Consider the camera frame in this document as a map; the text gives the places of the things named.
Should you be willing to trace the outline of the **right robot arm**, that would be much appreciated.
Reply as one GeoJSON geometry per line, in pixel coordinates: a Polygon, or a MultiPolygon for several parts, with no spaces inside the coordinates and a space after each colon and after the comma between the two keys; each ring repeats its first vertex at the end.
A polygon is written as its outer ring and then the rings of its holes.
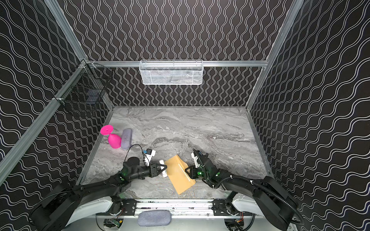
{"type": "Polygon", "coordinates": [[[201,179],[213,189],[231,191],[232,194],[227,198],[231,214],[242,211],[234,204],[236,195],[242,194],[252,198],[262,215],[279,230],[287,230],[290,224],[304,225],[297,200],[272,177],[250,179],[235,175],[218,168],[209,159],[209,154],[196,149],[193,149],[192,158],[195,164],[186,168],[186,174],[191,179],[201,179]]]}

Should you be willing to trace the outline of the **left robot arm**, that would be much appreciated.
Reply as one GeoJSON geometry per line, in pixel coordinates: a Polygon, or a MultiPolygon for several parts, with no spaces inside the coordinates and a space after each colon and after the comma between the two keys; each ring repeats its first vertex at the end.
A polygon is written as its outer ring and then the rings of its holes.
{"type": "Polygon", "coordinates": [[[132,181],[157,177],[166,169],[161,163],[141,166],[139,158],[130,157],[119,172],[106,180],[73,187],[60,184],[35,205],[29,214],[29,223],[38,231],[61,231],[92,214],[119,217],[126,212],[132,213],[119,194],[126,191],[132,181]]]}

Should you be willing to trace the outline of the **brown manila envelope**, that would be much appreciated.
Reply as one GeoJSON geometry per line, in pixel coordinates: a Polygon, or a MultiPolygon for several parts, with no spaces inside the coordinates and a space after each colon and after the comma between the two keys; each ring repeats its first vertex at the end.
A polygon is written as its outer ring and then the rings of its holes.
{"type": "Polygon", "coordinates": [[[178,155],[166,160],[165,165],[167,175],[178,195],[195,185],[196,181],[191,179],[185,171],[188,165],[178,155]]]}

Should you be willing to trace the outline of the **white glue stick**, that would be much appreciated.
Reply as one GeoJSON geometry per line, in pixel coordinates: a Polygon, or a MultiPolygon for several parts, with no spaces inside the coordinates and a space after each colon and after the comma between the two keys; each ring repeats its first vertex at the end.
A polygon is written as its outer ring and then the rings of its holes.
{"type": "Polygon", "coordinates": [[[168,174],[167,174],[167,166],[165,165],[164,163],[164,160],[160,160],[160,165],[161,165],[161,174],[164,178],[168,177],[168,174]]]}

